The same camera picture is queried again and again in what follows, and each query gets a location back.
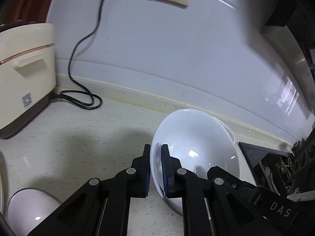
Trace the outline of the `white bowl with floral pattern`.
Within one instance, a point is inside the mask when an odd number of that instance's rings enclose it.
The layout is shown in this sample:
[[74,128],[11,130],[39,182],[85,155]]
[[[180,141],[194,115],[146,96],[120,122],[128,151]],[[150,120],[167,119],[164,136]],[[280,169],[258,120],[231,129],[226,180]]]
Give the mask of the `white bowl with floral pattern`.
[[158,126],[151,143],[150,166],[155,188],[165,204],[178,215],[183,214],[180,198],[164,194],[161,147],[166,144],[170,155],[180,160],[183,168],[206,178],[211,167],[219,166],[235,177],[240,176],[235,136],[221,120],[195,109],[172,112]]

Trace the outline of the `black gas stove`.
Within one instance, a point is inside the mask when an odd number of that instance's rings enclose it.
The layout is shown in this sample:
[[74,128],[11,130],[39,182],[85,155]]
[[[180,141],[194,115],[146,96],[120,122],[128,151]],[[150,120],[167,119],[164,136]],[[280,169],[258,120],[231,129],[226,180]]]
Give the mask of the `black gas stove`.
[[296,142],[291,153],[239,142],[255,183],[279,195],[314,190],[314,131]]

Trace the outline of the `white plate with green rim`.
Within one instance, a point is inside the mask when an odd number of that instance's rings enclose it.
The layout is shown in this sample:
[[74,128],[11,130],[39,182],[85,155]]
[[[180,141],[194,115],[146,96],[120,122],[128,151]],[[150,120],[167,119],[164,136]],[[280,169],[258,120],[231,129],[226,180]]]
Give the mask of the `white plate with green rim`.
[[27,235],[60,205],[56,197],[45,191],[24,188],[12,195],[5,219],[15,235]]

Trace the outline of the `cream rice cooker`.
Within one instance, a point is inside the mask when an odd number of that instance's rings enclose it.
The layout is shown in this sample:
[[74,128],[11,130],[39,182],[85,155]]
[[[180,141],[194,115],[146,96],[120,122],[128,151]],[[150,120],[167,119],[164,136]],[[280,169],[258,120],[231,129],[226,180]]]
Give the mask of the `cream rice cooker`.
[[1,26],[1,138],[12,138],[44,110],[56,85],[53,24]]

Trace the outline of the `red-brown wooden cabinet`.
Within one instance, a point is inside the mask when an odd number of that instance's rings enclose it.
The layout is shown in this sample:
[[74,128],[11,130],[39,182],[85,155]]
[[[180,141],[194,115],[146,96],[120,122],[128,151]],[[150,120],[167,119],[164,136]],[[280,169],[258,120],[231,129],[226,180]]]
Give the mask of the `red-brown wooden cabinet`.
[[1,0],[1,24],[45,23],[52,0]]

